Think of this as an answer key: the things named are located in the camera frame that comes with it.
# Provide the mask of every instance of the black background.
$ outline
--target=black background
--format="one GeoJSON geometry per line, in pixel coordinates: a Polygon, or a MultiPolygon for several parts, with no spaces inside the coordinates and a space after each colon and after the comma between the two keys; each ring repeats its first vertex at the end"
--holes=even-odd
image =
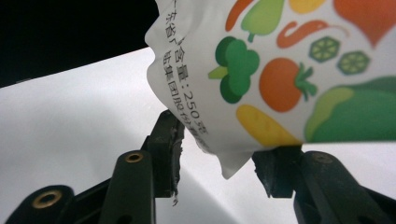
{"type": "Polygon", "coordinates": [[[154,0],[1,0],[0,87],[146,47],[154,0]]]}

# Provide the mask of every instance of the green pepper illustration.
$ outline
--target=green pepper illustration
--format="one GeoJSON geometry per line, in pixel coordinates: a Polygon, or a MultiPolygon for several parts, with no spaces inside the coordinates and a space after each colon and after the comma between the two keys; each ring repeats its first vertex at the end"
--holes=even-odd
{"type": "Polygon", "coordinates": [[[305,125],[309,142],[396,140],[396,77],[323,93],[305,125]]]}
{"type": "Polygon", "coordinates": [[[242,20],[242,29],[250,32],[248,41],[254,35],[269,35],[277,27],[282,15],[284,0],[260,0],[242,20]]]}

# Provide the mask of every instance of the plastic food pouch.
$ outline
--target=plastic food pouch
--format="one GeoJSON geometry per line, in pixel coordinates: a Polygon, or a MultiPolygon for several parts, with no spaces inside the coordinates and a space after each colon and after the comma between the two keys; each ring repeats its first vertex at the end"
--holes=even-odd
{"type": "Polygon", "coordinates": [[[157,4],[149,85],[225,178],[257,150],[396,140],[396,1],[157,4]]]}

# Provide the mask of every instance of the vegetable illustration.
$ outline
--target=vegetable illustration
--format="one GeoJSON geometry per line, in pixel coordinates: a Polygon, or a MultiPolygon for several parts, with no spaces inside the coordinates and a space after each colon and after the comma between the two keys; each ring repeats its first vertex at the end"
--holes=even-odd
{"type": "Polygon", "coordinates": [[[323,93],[305,125],[309,142],[396,140],[396,77],[323,93]]]}
{"type": "Polygon", "coordinates": [[[293,146],[302,142],[274,119],[252,105],[240,105],[236,117],[245,130],[265,147],[293,146]]]}
{"type": "Polygon", "coordinates": [[[242,20],[242,29],[249,32],[248,41],[254,35],[269,35],[278,26],[284,0],[259,0],[242,20]]]}
{"type": "Polygon", "coordinates": [[[262,99],[272,109],[277,112],[287,112],[293,109],[304,95],[307,101],[308,96],[317,93],[317,87],[308,81],[313,69],[305,70],[304,65],[300,67],[287,58],[276,58],[265,65],[260,77],[260,94],[262,99]]]}
{"type": "Polygon", "coordinates": [[[235,26],[236,21],[239,18],[239,15],[252,3],[253,0],[237,0],[231,8],[230,13],[228,14],[227,21],[225,23],[225,30],[231,31],[235,26]]]}
{"type": "Polygon", "coordinates": [[[325,0],[289,0],[291,9],[300,14],[315,11],[324,2],[325,0]]]}
{"type": "Polygon", "coordinates": [[[302,41],[308,35],[311,35],[317,31],[320,31],[320,30],[323,30],[326,28],[331,28],[331,27],[338,28],[338,29],[341,29],[344,32],[346,32],[344,28],[342,28],[340,26],[335,26],[335,25],[330,26],[325,21],[308,21],[308,22],[304,23],[303,25],[301,25],[299,28],[297,28],[297,30],[295,30],[290,35],[286,35],[286,33],[290,29],[292,29],[296,26],[297,26],[297,22],[291,21],[279,33],[279,35],[277,36],[277,39],[276,39],[276,43],[280,48],[282,48],[282,49],[289,48],[289,47],[297,44],[298,42],[302,41]]]}
{"type": "Polygon", "coordinates": [[[356,75],[366,70],[370,58],[363,51],[345,53],[337,64],[344,75],[356,75]]]}
{"type": "Polygon", "coordinates": [[[215,54],[219,67],[209,73],[209,78],[222,79],[221,96],[226,102],[235,104],[250,88],[250,76],[259,67],[259,55],[249,50],[244,41],[232,36],[219,42],[215,54]]]}
{"type": "Polygon", "coordinates": [[[335,58],[340,49],[340,42],[329,36],[325,36],[311,44],[309,57],[318,63],[324,63],[335,58]]]}
{"type": "Polygon", "coordinates": [[[334,0],[334,8],[366,35],[373,48],[396,23],[394,0],[334,0]]]}

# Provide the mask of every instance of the white background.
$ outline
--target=white background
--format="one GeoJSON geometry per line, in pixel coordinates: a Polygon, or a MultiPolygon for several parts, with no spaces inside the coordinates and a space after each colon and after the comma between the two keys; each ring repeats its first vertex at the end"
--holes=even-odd
{"type": "MultiPolygon", "coordinates": [[[[166,108],[146,81],[150,49],[0,89],[0,223],[30,193],[67,185],[78,194],[106,179],[117,157],[139,149],[166,108]]],[[[223,179],[216,157],[189,133],[179,204],[158,199],[157,223],[296,223],[292,199],[268,199],[249,161],[223,179]]],[[[396,198],[396,144],[310,145],[370,189],[396,198]]]]}

